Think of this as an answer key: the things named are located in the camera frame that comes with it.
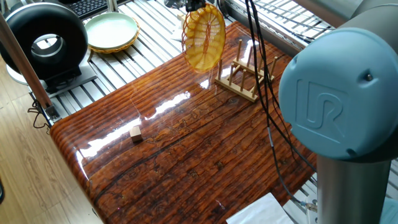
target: black power cord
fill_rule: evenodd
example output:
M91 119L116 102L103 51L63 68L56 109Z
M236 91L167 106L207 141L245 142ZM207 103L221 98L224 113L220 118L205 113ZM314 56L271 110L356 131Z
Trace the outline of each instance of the black power cord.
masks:
M0 179L0 204L4 200L4 187L2 186L1 179Z
M314 166L312 166L311 163L309 163L309 161L307 161L306 158L303 157L303 155L301 155L300 152L298 152L298 150L293 146L292 141L290 140L290 135L289 132L287 131L286 125L284 124L283 119L281 118L280 114L277 112L277 108L275 107L275 103L277 105L277 107L280 109L279 107L279 102L277 101L277 98L274 94L274 91L272 89L272 83L271 80L269 79L269 70L268 70L268 66L267 66L267 58L266 58L266 48L264 45L264 39L262 38L262 34L261 34L261 27L259 24L259 19L258 19L258 14L257 14L257 9L255 4L253 3L252 0L245 0L246 2L246 8L247 8L247 14L248 14L248 19L249 19L249 28L250 28L250 32L251 32L251 38L252 38L252 46L253 46L253 50L254 50L254 71L255 71L255 79L256 79L256 86L257 86L257 91L259 93L259 98L260 98L260 102L261 105L264 109L264 111L266 112L267 115L267 130L268 130L268 135L269 135L269 140L270 140L270 145L271 145L271 149L272 149L272 154L274 156L274 162L275 162L275 168L277 171L277 174L279 176L279 180L282 183L284 189L286 190L286 192L288 193L288 195L291 197L291 199L296 202L299 203L303 206L306 206L305 202L301 202L300 200L298 200L296 197L294 197L294 195L292 195L290 193L290 190L287 188L287 186L285 185L285 182L282 178L282 175L280 173L279 170L279 166L278 166L278 161L276 158L276 152L275 152L275 147L274 147L274 143L272 141L272 135L271 135L271 128L270 128L270 121L271 123L275 126L276 130L278 130L279 134L284 138L284 140L289 144L291 150L293 150L294 152L296 152L298 154L298 156L303 159L303 161L305 161L305 163L307 163L315 172L317 171L316 168L314 168ZM252 16L251 16L251 10L253 11L253 18L254 18L254 22L256 23L256 29L257 29L257 36L259 38L259 50L260 50L260 54L261 57L264 61L264 87L265 87L265 97L266 97L266 103L264 104L264 101L262 99L262 93L261 93L261 84L259 83L259 77L258 77L258 69L257 69L257 50L256 50L256 37L254 35L254 29L253 29L253 24L252 24ZM288 137L286 137L286 135L283 133L283 131L278 127L278 125L276 124L276 122L274 121L274 119L272 119L270 113L269 113L269 102L268 102L268 89L272 95L272 104L274 106L275 111L278 114L279 119L282 121L282 124L284 125L285 131L287 132Z
M29 108L29 109L27 110L27 112L28 112L28 113L35 113L35 114L36 114L36 117L35 117L35 119L34 119L34 121L33 121L33 127L34 127L34 128L37 128L37 129L47 127L46 133L49 134L49 131L50 131L50 126L49 126L49 124L43 123L43 125L41 125L41 126L37 126L37 125L36 125L37 118L39 117L40 114L42 114L42 112L41 112L41 110L40 110L40 104L39 104L39 102L38 102L37 100L34 100L34 101L33 101L32 107Z
M220 12L222 13L222 15L225 18L228 18L228 12L226 12L226 9L225 9L224 5L220 4L220 0L216 0L216 3L217 3L217 7L220 10Z

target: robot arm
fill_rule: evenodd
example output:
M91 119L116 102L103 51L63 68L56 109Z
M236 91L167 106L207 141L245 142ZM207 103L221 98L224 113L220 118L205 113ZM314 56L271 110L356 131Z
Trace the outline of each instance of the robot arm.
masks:
M182 6L185 5L185 10L187 12L193 12L201 7L206 6L206 1L205 0L164 0L165 6L169 8L176 8L179 9Z
M358 14L394 0L294 0L334 27L339 27Z
M318 154L318 223L396 223L398 203L384 197L398 157L398 1L364 1L347 21L328 12L345 23L288 64L280 108Z

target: black cable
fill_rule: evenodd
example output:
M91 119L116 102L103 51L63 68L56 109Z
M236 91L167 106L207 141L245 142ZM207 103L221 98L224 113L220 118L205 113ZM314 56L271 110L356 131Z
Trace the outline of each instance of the black cable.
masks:
M260 40L260 41L259 41L260 46L261 46L261 48L260 48L260 54L261 54L262 59L263 59L263 61L264 61L264 65L266 65L266 56L267 56L267 55L266 55L266 48L265 48L265 45L264 45L264 39L262 38L261 27L260 27L260 23L259 23L259 18L258 18L257 9L256 9L255 4L253 3L253 1L250 0L250 2L251 2L251 4L252 4L254 22L256 23L257 36L258 36L258 38L259 38L259 40ZM265 66L264 73L265 73L265 74L269 74L268 66ZM279 102L278 102L278 100L277 100L277 98L276 98L276 96L275 96L275 94L274 94L274 90L273 90L273 88L272 88L271 80L268 79L268 78L265 78L265 79L264 79L264 87L265 87L265 89L266 89L266 92L267 92L267 84L268 84L268 87L269 87L269 89L270 89L273 102L276 102L277 107L280 109ZM285 127L284 120L283 120L280 116L279 116L279 118L280 118L280 120L282 121L282 124L283 124L284 127ZM283 132L282 132L277 126L276 126L276 128L278 129L278 132L282 135L282 137L286 140L286 142L289 143L290 149L293 150L294 152L296 152L296 153L298 154L298 156L299 156L308 166L310 166L311 169L313 169L313 170L316 172L316 171L317 171L316 168L314 168L314 166L312 166L312 164L309 163L309 161L307 161L307 159L304 158L303 155L301 155L301 153L298 152L298 150L293 146L293 144L291 143L291 140L290 140L290 136L289 136L289 138L287 138L287 137L283 134Z
M34 101L33 101L32 107L29 108L29 109L27 110L27 112L28 112L28 113L35 113L35 114L36 114L36 117L35 117L35 119L34 119L34 121L33 121L33 127L34 127L34 128L37 128L37 129L47 127L47 132L46 132L46 133L49 134L49 130L50 130L49 124L44 123L42 126L36 126L37 118L39 117L40 114L42 114L42 113L41 113L41 110L40 110L39 102L38 102L37 100L34 100Z
M2 183L1 183L1 179L0 179L0 204L4 200L4 196L5 196L4 187L3 187Z
M254 36L254 31L253 31L253 24L252 24L252 20L251 20L251 13L250 13L250 7L249 7L249 0L246 0L246 7L247 7L247 9L248 9L248 18L249 18L250 33L251 33L252 43L253 43L253 51L254 51L254 77L255 77L256 83L257 83L257 85L256 85L256 86L257 86L257 91L258 91L258 93L259 93L259 98L260 98L261 105L262 105L264 111L265 111L266 114L267 114L267 121L271 120L271 122L274 123L275 121L271 118L271 116L270 116L270 114L269 114L269 112L268 112L268 108L265 106L264 101L262 100L261 87L260 87L259 77L258 77L258 71L257 71L256 38L255 38L255 36ZM255 6L253 6L253 4L252 4L252 7L254 7L254 9L253 9L253 14L255 14L255 13L256 13L256 10L255 10ZM267 75L267 74L268 74L267 72L264 73L264 79L268 79L268 75ZM285 182L284 182L284 180L283 180L283 178L282 178L282 174L280 173L280 170L279 170L278 161L277 161L277 158L276 158L276 152L275 152L274 144L272 143L272 138L271 138L271 132L270 132L269 125L268 125L267 129L268 129L268 135L269 135L269 138L270 138L270 144L271 144L271 148L272 148L272 154L273 154L273 156L274 156L275 167L276 167L277 174L278 174L278 176L279 176L279 180L280 180L280 182L282 183L282 185L283 185L285 191L286 191L286 192L288 193L288 195L290 196L290 198L291 198L294 202L301 203L301 201L299 201L296 197L294 197L294 195L293 195L292 193L290 193L290 190L289 190L289 189L287 188L287 186L285 185Z
M221 8L220 0L216 0L216 3L217 3L217 7L220 10L220 12L222 13L222 15L227 19L228 18L228 14L225 14L224 10Z
M310 181L311 181L316 187L318 187L318 181L315 180L314 177L311 177Z
M270 20L273 21L273 19L269 18L268 16L266 16L266 15L264 15L264 14L262 14L262 15L263 15L265 18L270 19ZM335 30L335 28L333 28L333 27L331 27L331 26L328 26L328 27L326 27L326 28L321 28L321 27L315 27L315 26L310 26L310 25L302 24L302 23L293 21L293 20L291 20L291 19L289 19L289 18L287 18L287 17L285 17L284 19L287 19L287 20L289 20L289 21L292 21L292 22L294 22L294 23L296 23L296 24L298 24L298 25L304 26L304 27L308 27L308 28L315 29L315 30L317 30L317 29L318 29L318 30L321 30L321 31L319 31L319 32L324 32L324 31L326 31L326 30ZM288 29L288 28L285 27L285 26L281 26L281 28L283 28L284 30L286 30L287 32L289 32L289 33L291 33L291 34L293 34L293 35L296 35L296 36L300 37L301 39L303 39L303 40L306 41L306 42L311 43L312 41L315 40L313 37L308 37L308 36L306 36L306 35L299 34L298 32L296 32L296 31L294 31L294 30L290 30L290 29Z
M254 77L256 79L256 86L257 86L257 91L259 94L259 98L260 98L260 102L261 105L264 109L264 111L266 112L267 115L267 129L268 129L268 135L269 135L269 139L270 139L270 144L271 144L271 148L272 148L272 154L274 156L274 162L275 162L275 167L277 170L277 174L279 176L279 180L282 183L284 189L286 190L286 192L288 193L288 195L291 197L291 199L294 202L297 202L301 205L305 205L305 202L301 202L299 201L296 197L294 197L294 195L292 195L290 193L290 190L287 188L287 186L285 185L285 182L282 178L282 175L280 173L279 170L279 166L278 166L278 161L276 158L276 152L275 152L275 147L274 147L274 143L272 142L272 136L271 136L271 129L269 127L269 121L271 121L271 123L275 126L276 130L278 130L278 132L280 133L280 135L285 139L285 141L289 144L289 146L291 147L291 149L293 149L304 161L307 161L306 158L303 157L303 155L301 155L298 150L293 146L293 144L290 141L290 138L287 139L287 137L285 136L285 134L280 130L280 128L278 127L278 125L276 124L276 122L274 121L274 119L272 119L271 115L269 114L269 108L268 108L268 97L267 97L267 92L268 92L268 87L270 89L270 92L272 94L272 99L275 100L277 102L277 99L273 93L272 90L272 85L271 85L271 81L269 80L269 71L268 71L268 66L267 66L267 60L266 60L266 49L265 49L265 45L264 45L264 41L262 38L262 34L261 34L261 28L259 26L259 20L258 20L258 15L257 15L257 9L256 6L254 5L253 1L250 0L251 2L251 7L252 7L252 11L253 11L253 17L254 17L254 21L256 23L256 28L257 28L257 36L259 38L259 50L260 50L260 54L261 57L264 61L264 65L265 65L265 69L264 69L264 86L265 86L265 91L266 91L266 104L267 106L264 104L264 101L262 99L262 93L261 93L261 84L259 83L259 77L258 77L258 69L257 69L257 50L256 50L256 37L254 35L254 29L253 29L253 24L252 24L252 17L251 17L251 12L250 12L250 5L249 5L249 0L246 0L246 7L247 7L247 11L248 11L248 19L249 19L249 27L250 27L250 32L251 32L251 38L252 38L252 47L253 47L253 51L254 51Z

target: white paper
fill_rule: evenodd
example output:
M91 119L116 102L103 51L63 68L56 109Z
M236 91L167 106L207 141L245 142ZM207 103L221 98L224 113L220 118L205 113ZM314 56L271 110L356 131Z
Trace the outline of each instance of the white paper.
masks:
M229 217L226 222L228 224L293 224L271 193Z

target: black keyboard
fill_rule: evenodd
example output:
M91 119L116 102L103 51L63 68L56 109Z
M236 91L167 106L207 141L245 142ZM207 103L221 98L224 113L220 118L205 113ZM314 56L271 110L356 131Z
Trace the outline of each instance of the black keyboard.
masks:
M106 0L80 0L67 6L79 16L79 19L86 19L108 8Z

